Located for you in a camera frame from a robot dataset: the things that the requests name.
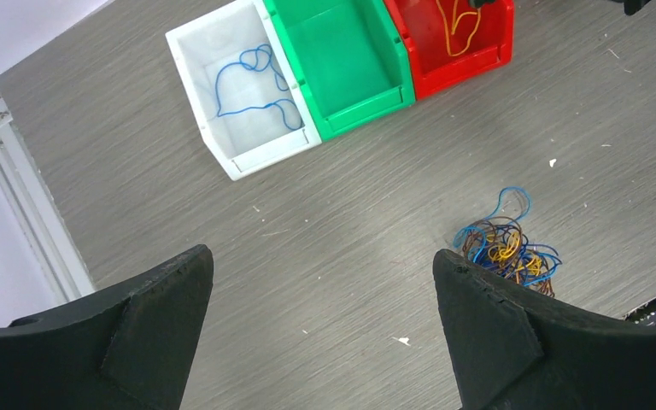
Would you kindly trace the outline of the white plastic bin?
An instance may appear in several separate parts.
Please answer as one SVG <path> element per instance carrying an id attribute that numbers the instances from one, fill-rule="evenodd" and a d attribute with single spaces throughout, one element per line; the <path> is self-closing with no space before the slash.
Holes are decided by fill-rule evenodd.
<path id="1" fill-rule="evenodd" d="M 321 144 L 262 1 L 233 1 L 165 37 L 202 141 L 231 180 Z"/>

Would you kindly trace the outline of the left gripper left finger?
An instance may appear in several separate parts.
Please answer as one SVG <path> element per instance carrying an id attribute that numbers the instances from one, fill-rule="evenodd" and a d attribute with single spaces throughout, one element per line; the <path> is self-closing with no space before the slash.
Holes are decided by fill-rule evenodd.
<path id="1" fill-rule="evenodd" d="M 0 328 L 0 409 L 177 409 L 213 288 L 198 244 Z"/>

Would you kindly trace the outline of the red plastic bin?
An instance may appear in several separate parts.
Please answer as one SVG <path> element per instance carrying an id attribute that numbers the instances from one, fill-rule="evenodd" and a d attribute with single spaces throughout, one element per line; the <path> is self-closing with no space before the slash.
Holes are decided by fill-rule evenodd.
<path id="1" fill-rule="evenodd" d="M 387 0 L 384 5 L 407 49 L 418 100 L 513 58 L 512 0 Z"/>

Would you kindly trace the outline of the green plastic bin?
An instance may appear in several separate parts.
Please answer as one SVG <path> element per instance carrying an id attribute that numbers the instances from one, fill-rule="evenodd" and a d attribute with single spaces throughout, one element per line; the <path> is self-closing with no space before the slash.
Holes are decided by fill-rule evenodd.
<path id="1" fill-rule="evenodd" d="M 265 7 L 322 140 L 415 103 L 407 48 L 384 2 L 273 0 Z"/>

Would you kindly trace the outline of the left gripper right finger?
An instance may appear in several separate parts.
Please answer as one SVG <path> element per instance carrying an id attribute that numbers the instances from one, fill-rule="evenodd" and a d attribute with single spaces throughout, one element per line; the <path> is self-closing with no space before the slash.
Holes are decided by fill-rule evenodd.
<path id="1" fill-rule="evenodd" d="M 656 327 L 545 296 L 447 249 L 432 271 L 464 409 L 656 409 Z"/>

